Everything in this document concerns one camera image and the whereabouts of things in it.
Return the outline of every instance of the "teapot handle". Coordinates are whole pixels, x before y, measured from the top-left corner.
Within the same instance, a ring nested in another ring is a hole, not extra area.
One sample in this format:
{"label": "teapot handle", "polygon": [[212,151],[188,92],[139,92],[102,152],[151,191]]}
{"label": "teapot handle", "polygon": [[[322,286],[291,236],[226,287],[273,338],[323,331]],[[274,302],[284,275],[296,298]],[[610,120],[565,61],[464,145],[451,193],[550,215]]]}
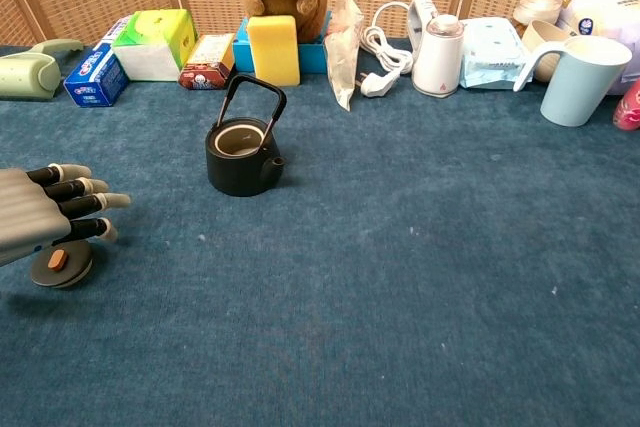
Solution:
{"label": "teapot handle", "polygon": [[264,138],[266,139],[269,135],[269,132],[271,131],[271,128],[273,127],[273,124],[278,121],[278,119],[282,115],[282,111],[287,105],[287,96],[281,89],[279,89],[275,85],[265,82],[264,80],[256,79],[255,77],[252,77],[250,75],[237,74],[233,79],[231,79],[231,82],[229,83],[229,89],[227,90],[227,95],[224,98],[222,108],[220,109],[220,114],[218,115],[218,121],[216,122],[214,127],[219,128],[222,124],[222,119],[224,119],[224,115],[227,113],[229,103],[231,103],[231,101],[233,100],[233,96],[236,94],[238,86],[243,82],[251,82],[252,84],[259,85],[261,87],[264,87],[265,89],[275,92],[278,95],[278,105],[273,111],[273,114],[271,114],[269,128],[267,128],[267,131],[264,133]]}
{"label": "teapot handle", "polygon": [[533,72],[533,69],[536,68],[538,62],[542,57],[551,53],[565,53],[567,51],[564,42],[545,42],[544,44],[539,45],[537,48],[533,50],[527,62],[524,64],[524,67],[520,71],[516,82],[513,84],[513,91],[519,92],[524,87],[524,84],[527,82],[527,79]]}

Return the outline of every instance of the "green plastic object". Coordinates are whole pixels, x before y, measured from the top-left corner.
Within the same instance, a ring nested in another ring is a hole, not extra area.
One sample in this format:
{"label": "green plastic object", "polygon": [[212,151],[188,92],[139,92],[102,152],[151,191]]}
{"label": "green plastic object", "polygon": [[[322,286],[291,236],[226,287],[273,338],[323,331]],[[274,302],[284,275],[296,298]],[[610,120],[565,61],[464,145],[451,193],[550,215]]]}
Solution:
{"label": "green plastic object", "polygon": [[0,97],[51,99],[62,80],[55,52],[82,50],[79,40],[55,39],[0,57]]}

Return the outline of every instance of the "teal carpet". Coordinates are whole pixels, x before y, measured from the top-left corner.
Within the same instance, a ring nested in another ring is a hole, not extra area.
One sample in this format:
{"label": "teal carpet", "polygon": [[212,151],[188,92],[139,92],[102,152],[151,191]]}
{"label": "teal carpet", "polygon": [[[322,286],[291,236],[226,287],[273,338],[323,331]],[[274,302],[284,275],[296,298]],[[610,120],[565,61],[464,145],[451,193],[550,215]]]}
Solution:
{"label": "teal carpet", "polygon": [[[540,85],[403,78],[351,113],[324,76],[285,90],[285,173],[243,199],[207,180],[223,92],[0,101],[0,168],[85,164],[134,202],[71,290],[0,268],[0,426],[640,425],[640,133],[617,99],[568,129]],[[228,115],[270,95],[243,84]]]}

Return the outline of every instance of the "light blue mug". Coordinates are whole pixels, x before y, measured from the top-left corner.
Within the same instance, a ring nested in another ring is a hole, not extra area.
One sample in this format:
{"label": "light blue mug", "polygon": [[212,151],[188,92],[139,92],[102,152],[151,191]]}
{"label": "light blue mug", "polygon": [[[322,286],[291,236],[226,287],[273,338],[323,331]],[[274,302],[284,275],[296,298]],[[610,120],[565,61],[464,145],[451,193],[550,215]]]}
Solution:
{"label": "light blue mug", "polygon": [[551,53],[560,54],[560,61],[540,113],[565,127],[579,127],[589,120],[633,55],[620,42],[606,37],[579,35],[563,42],[545,42],[531,53],[514,92],[522,90],[540,59]]}

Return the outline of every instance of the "yellow sponge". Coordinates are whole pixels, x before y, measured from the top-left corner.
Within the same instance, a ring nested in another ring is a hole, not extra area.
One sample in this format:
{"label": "yellow sponge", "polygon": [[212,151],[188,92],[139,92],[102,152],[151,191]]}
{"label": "yellow sponge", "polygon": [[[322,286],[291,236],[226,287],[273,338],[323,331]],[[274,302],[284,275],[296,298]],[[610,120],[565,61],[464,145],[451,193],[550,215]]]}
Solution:
{"label": "yellow sponge", "polygon": [[258,79],[278,87],[300,84],[298,37],[293,16],[251,17],[247,33]]}

